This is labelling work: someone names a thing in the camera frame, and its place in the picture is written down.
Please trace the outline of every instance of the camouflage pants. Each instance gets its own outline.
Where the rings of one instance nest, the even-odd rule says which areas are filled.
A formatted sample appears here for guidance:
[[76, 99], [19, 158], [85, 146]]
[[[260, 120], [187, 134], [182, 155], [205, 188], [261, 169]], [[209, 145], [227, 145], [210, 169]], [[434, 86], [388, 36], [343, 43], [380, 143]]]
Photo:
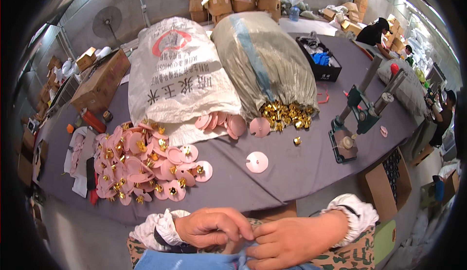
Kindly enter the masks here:
[[[262, 224], [260, 220], [248, 219], [253, 227]], [[360, 236], [348, 246], [331, 249], [318, 257], [314, 258], [309, 263], [324, 270], [373, 270], [374, 265], [374, 252], [373, 252], [373, 238], [375, 235], [375, 227], [369, 226], [360, 234]], [[128, 238], [126, 246], [130, 252], [131, 262], [133, 268], [140, 260], [141, 256], [146, 250], [146, 247], [139, 241]], [[222, 248], [200, 249], [199, 253], [221, 253], [224, 252]]]

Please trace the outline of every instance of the orange object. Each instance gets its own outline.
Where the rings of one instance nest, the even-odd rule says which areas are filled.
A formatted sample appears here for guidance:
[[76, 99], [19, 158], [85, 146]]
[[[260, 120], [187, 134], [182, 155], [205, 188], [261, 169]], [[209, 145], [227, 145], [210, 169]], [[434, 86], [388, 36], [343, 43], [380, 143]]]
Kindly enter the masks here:
[[97, 132], [99, 133], [104, 133], [107, 129], [107, 126], [102, 123], [97, 117], [88, 111], [87, 108], [83, 108], [81, 110], [81, 118], [83, 118], [84, 121], [88, 122], [89, 125], [91, 125], [92, 128], [96, 129]]
[[75, 130], [75, 128], [73, 128], [72, 125], [68, 124], [68, 126], [66, 127], [66, 130], [68, 131], [68, 133], [73, 133], [73, 131]]

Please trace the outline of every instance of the floor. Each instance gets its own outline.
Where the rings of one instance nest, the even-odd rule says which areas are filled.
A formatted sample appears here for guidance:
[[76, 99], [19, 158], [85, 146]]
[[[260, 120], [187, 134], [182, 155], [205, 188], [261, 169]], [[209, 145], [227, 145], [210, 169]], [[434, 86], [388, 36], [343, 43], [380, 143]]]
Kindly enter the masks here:
[[[324, 22], [302, 19], [295, 23], [282, 18], [280, 26], [286, 32], [309, 33], [316, 30], [318, 33], [333, 35], [336, 30]], [[395, 216], [397, 238], [393, 252], [409, 237], [412, 230], [420, 198], [418, 188], [431, 182], [431, 175], [437, 174], [440, 168], [441, 158], [435, 150], [416, 168], [410, 169], [412, 193], [406, 205]], [[297, 213], [299, 216], [316, 215], [334, 197], [343, 193], [354, 193], [364, 200], [356, 176], [350, 176], [298, 200]], [[50, 239], [51, 254], [63, 269], [131, 269], [126, 238], [132, 227], [70, 208], [53, 197], [47, 198], [42, 217]], [[389, 257], [379, 263], [376, 269], [383, 269]]]

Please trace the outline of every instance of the person's left hand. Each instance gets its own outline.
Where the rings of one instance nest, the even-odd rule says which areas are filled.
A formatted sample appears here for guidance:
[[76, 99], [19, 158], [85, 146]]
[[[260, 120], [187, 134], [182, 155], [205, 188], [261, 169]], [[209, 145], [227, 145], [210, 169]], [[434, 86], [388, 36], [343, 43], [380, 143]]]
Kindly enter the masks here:
[[319, 217], [284, 218], [253, 231], [255, 247], [246, 250], [252, 270], [279, 270], [310, 261], [340, 242], [347, 234], [347, 217], [331, 211]]

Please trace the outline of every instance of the large bag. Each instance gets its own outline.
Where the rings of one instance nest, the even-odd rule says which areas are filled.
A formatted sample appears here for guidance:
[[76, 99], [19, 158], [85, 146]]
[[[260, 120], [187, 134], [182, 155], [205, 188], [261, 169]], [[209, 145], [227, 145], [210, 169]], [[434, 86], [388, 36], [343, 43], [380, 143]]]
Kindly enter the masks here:
[[318, 112], [313, 71], [294, 38], [265, 12], [231, 14], [211, 39], [242, 101], [242, 116], [260, 117], [267, 100], [297, 101]]
[[240, 114], [240, 99], [216, 48], [196, 22], [173, 17], [152, 25], [133, 53], [128, 108], [136, 124], [147, 117], [164, 123], [170, 145], [215, 138], [194, 126], [199, 116]]
[[415, 74], [415, 71], [408, 62], [402, 59], [392, 59], [384, 63], [377, 70], [377, 75], [385, 83], [388, 84], [391, 78], [391, 64], [397, 64], [399, 68], [405, 71], [405, 79], [395, 91], [396, 98], [402, 105], [415, 116], [429, 115], [429, 110], [425, 103], [426, 89], [422, 86]]

